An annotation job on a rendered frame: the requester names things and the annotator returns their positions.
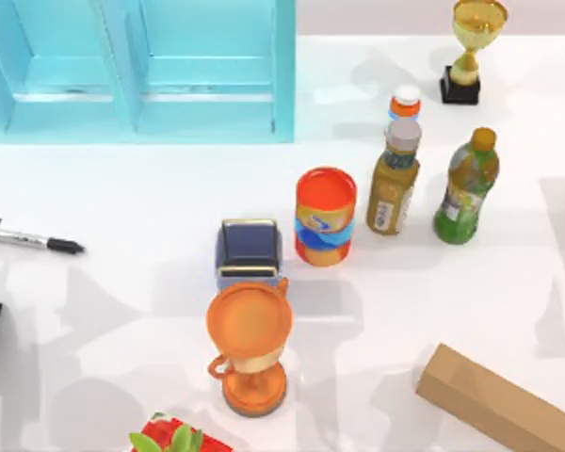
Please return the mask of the dark blue square box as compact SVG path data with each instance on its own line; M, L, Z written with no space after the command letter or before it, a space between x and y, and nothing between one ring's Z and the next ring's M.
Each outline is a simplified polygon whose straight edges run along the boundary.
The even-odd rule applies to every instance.
M218 291L244 282L276 286L282 277L282 261L282 236L274 219L221 221L215 258Z

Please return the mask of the orange and blue can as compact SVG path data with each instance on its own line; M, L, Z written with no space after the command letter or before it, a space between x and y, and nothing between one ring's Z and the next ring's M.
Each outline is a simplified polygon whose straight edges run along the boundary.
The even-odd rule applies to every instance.
M333 266L349 251L357 187L334 167L305 172L296 186L295 248L312 266Z

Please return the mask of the orange trophy cup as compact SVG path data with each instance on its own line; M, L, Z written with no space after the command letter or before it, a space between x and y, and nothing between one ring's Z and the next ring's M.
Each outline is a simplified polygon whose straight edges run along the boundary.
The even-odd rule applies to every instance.
M208 373L221 382L229 407L246 417L277 410L287 390L280 358L293 326L288 280L239 282L221 291L206 315L219 355Z

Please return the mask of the brown bottle with grey cap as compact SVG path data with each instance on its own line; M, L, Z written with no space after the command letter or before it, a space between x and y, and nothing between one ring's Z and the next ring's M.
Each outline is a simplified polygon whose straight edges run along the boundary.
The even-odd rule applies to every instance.
M385 149L373 171L366 223L376 234L396 235L403 228L420 163L422 137L417 121L401 118L386 130Z

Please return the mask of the orange bottle with white cap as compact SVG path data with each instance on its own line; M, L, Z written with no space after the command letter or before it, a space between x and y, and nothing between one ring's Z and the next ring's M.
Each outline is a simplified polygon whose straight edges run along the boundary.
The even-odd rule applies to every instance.
M395 121L401 118L417 120L421 109L420 89L411 84L398 86L390 99L388 119Z

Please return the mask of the green bottle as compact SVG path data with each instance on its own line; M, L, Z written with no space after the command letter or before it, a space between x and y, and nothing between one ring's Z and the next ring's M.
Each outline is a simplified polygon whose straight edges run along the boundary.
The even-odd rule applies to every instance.
M475 235L480 209L499 173L495 142L493 129L478 127L470 141L454 152L444 198L433 219L434 231L443 242L461 245Z

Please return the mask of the light blue rack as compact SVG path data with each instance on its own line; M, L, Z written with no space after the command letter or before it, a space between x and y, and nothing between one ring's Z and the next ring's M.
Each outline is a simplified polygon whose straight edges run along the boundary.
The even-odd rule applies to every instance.
M0 143L295 135L296 0L0 0Z

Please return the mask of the black and silver marker pen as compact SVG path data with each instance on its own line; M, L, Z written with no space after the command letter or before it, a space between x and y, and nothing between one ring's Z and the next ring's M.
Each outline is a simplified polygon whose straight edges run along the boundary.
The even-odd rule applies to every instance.
M36 234L8 231L3 229L1 226L0 242L38 250L51 250L70 255L81 254L86 251L86 248L84 246L75 241L56 237L44 237Z

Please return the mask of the gold trophy with black base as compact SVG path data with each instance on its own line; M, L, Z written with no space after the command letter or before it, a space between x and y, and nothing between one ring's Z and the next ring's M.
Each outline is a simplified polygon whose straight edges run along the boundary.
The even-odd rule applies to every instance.
M459 0L453 8L453 31L464 48L440 80L447 105L477 105L480 93L476 53L500 34L509 15L498 0Z

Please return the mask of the brown cardboard box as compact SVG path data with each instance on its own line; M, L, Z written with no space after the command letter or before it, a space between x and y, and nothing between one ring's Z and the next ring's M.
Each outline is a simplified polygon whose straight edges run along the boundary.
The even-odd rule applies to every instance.
M513 452L565 452L565 412L439 344L416 393Z

